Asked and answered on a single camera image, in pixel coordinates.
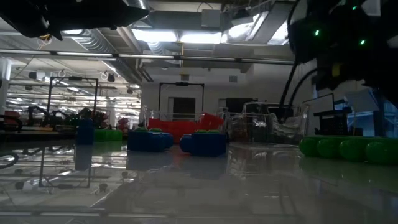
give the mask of ventilation pipe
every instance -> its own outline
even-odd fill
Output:
[[[161,42],[148,43],[148,47],[149,47],[150,51],[156,55],[175,55],[175,54],[177,54],[176,52],[172,52],[172,51],[165,49]],[[178,61],[178,60],[164,60],[164,61],[174,64],[174,65],[180,64],[180,61]]]
[[[82,34],[84,37],[74,37],[73,40],[90,52],[112,52],[116,53],[116,49],[108,42],[98,29],[85,30]],[[115,61],[104,62],[109,67],[114,67],[116,71],[129,83],[141,83],[142,77],[136,70],[131,68],[124,59],[117,58]]]

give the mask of pillar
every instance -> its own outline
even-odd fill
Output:
[[[10,81],[12,62],[9,59],[0,59],[0,114],[4,115],[7,104],[8,83]]]
[[[107,102],[106,103],[106,114],[108,115],[109,124],[112,128],[115,128],[116,122],[116,110],[114,109],[115,102]]]

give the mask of ceiling duct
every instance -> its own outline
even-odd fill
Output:
[[[80,44],[82,47],[87,49],[90,52],[112,52],[116,53],[114,47],[106,40],[103,34],[98,29],[85,30],[81,35],[84,35],[84,38],[74,37],[73,40]],[[129,83],[141,83],[142,77],[132,69],[124,59],[117,58],[115,61],[107,61],[104,62],[109,67],[112,66],[115,68],[116,72],[120,76],[122,76]]]
[[[124,1],[128,6],[137,7],[140,9],[147,9],[147,10],[150,9],[147,0],[124,0]]]
[[[175,52],[171,52],[167,49],[164,48],[164,45],[161,42],[154,42],[154,43],[148,43],[148,47],[150,48],[150,51],[152,53],[157,54],[157,55],[175,55]],[[164,60],[165,62],[171,63],[171,64],[178,64],[180,65],[180,61],[178,60]]]

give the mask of fluorescent light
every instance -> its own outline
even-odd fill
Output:
[[[84,52],[57,52],[64,56],[87,56],[87,57],[112,57],[112,54],[104,53],[84,53]]]
[[[14,101],[14,100],[9,100],[9,102],[12,104],[19,104],[18,102]]]
[[[79,89],[75,88],[75,87],[68,87],[67,89],[71,90],[71,91],[79,92]]]
[[[268,16],[268,11],[253,16],[254,27],[252,27],[250,34],[248,34],[248,36],[246,37],[246,41],[254,39],[254,36],[256,36],[257,32],[259,31],[260,27],[264,23],[264,20],[266,19],[267,16]]]
[[[287,23],[284,22],[279,29],[272,36],[271,40],[268,41],[269,45],[282,45],[285,43],[287,38]]]
[[[227,43],[228,41],[228,35],[223,34],[223,36],[221,37],[221,43]]]
[[[28,216],[28,215],[31,215],[31,214],[32,214],[32,212],[0,212],[1,216],[3,216],[3,215],[7,215],[7,216],[21,216],[21,215]]]
[[[192,44],[219,44],[221,33],[189,32],[182,35],[181,42]]]
[[[253,25],[253,23],[250,22],[250,23],[234,26],[229,29],[228,34],[233,38],[237,38],[237,37],[249,32],[252,25]]]
[[[119,57],[121,58],[141,58],[141,59],[164,59],[168,60],[174,59],[174,56],[170,55],[131,55],[131,54],[119,54]]]
[[[4,54],[36,54],[36,55],[50,55],[49,51],[44,50],[14,50],[14,49],[0,49],[0,53]]]
[[[109,62],[115,62],[116,58],[96,58],[96,57],[91,57],[87,58],[87,60],[104,60],[104,61],[109,61]]]
[[[78,35],[78,34],[81,34],[83,32],[83,30],[82,29],[79,29],[79,30],[65,30],[65,31],[62,31],[62,32],[66,33],[66,34],[70,34],[70,35]]]
[[[132,33],[137,40],[148,43],[154,42],[176,42],[177,36],[171,30],[139,30],[132,29]]]

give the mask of ceiling beam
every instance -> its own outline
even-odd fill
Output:
[[[18,96],[8,96],[7,98],[9,98],[9,99],[18,99],[18,98],[21,98],[21,97],[18,97]],[[23,99],[26,99],[26,100],[48,100],[48,97],[45,97],[45,98],[43,98],[43,97],[26,97],[26,96],[22,96],[22,98]],[[66,101],[68,101],[68,99],[65,99],[65,98],[61,98],[61,99],[55,99],[55,98],[53,98],[52,100],[66,100]],[[87,99],[73,99],[73,101],[93,101],[93,100],[87,100]],[[109,100],[97,100],[97,102],[108,102]],[[125,100],[125,101],[122,101],[122,100],[118,100],[118,101],[120,101],[120,102],[133,102],[133,101],[139,101],[138,99],[135,99],[135,100]]]
[[[9,102],[7,102],[7,105],[14,105],[14,106],[45,106],[45,105],[23,104],[23,103],[15,105],[15,104],[12,104],[12,103],[9,103]],[[64,107],[69,107],[69,108],[82,108],[82,107],[85,107],[83,105],[53,105],[53,104],[51,104],[50,106],[52,106],[52,107],[64,106]],[[141,107],[133,107],[133,108],[128,107],[128,108],[126,108],[126,107],[121,107],[121,106],[110,106],[109,107],[109,106],[101,106],[101,105],[96,105],[96,107],[98,107],[98,108],[112,108],[112,109],[132,109],[132,110],[140,110],[141,109]]]
[[[204,62],[232,62],[232,63],[257,63],[269,65],[292,65],[291,60],[273,59],[273,58],[236,58],[236,57],[207,57],[194,55],[152,55],[152,54],[110,54],[110,53],[82,53],[82,52],[56,52],[46,50],[14,50],[0,49],[2,55],[11,55],[11,57],[25,57],[25,55],[35,55],[36,57],[53,58],[54,55],[61,58],[73,57],[95,57],[97,60],[111,60],[117,58],[138,58],[155,60],[187,60]]]
[[[8,85],[12,86],[36,86],[36,87],[50,87],[49,84],[29,84],[29,83],[9,83]],[[53,87],[57,88],[95,88],[95,86],[86,86],[86,85],[68,85],[68,86],[62,86],[62,85],[53,85]],[[102,90],[117,90],[115,86],[99,86],[98,89]]]

